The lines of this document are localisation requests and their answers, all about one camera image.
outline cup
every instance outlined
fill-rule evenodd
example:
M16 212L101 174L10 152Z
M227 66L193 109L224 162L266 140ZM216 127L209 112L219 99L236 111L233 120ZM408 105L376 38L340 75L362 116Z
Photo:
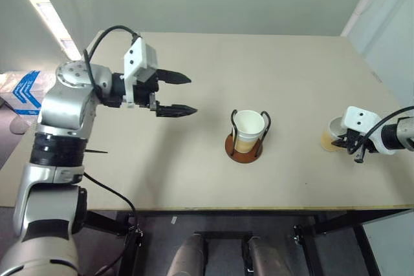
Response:
M241 110L234 116L237 127L237 139L233 128L233 141L236 139L235 150L239 153L250 152L266 127L265 119L253 110Z
M323 132L321 137L321 146L326 151L333 152L342 148L332 144L333 141L338 140L340 135L346 134L346 129L341 127L342 117L333 118Z

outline floor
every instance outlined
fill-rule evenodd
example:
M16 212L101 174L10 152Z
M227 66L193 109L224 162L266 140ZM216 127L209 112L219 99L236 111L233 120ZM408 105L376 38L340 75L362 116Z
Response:
M0 167L20 140L20 136L8 130L14 116L5 106L0 108ZM16 241L11 230L12 213L12 208L0 207L0 258ZM116 215L114 211L103 214L108 217ZM176 250L194 231L252 231L279 250L294 276L308 275L302 248L295 245L292 239L293 225L307 223L307 217L178 215L174 224L171 220L171 215L140 219L140 226L149 237L147 260L140 275L165 276ZM101 266L112 261L123 246L121 238L90 229L83 229L74 236L74 240L82 275L93 275ZM353 231L322 235L316 243L326 276L368 275ZM244 275L238 240L211 240L208 251L206 276Z

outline brown coaster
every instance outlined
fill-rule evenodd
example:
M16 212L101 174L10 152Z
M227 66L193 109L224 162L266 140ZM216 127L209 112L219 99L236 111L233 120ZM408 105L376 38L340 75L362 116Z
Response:
M261 152L263 150L263 145L261 144L261 141L259 139L256 142L256 144L254 145L253 149L250 150L248 153L240 153L240 152L237 152L235 150L234 154L231 156L230 154L232 153L232 150L233 150L233 136L231 134L229 134L226 138L224 148L226 149L227 155L233 161L236 161L236 162L239 162L239 163L242 163L242 164L247 164L247 163L252 163L252 162L256 161L261 156Z

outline white tabletop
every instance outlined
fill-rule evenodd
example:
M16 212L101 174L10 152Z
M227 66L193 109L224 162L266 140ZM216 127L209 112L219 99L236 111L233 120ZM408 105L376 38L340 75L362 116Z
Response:
M85 171L139 209L358 209L414 206L414 157L320 147L325 126L350 105L381 116L398 108L387 88L343 37L145 33L162 69L193 83L160 83L161 104L198 108L156 118L138 107L99 106ZM102 41L93 63L123 71L128 34ZM261 158L233 162L224 151L233 109L266 110L272 127ZM0 206L13 206L33 131L0 171ZM126 209L88 180L91 209Z

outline fluorescent light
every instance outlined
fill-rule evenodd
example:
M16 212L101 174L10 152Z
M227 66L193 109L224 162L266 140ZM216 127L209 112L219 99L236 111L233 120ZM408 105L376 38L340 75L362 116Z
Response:
M58 41L61 49L71 60L80 59L79 50L76 48L75 42L69 35L65 25L62 23L58 13L54 9L50 0L29 0L36 11L41 16L53 36Z

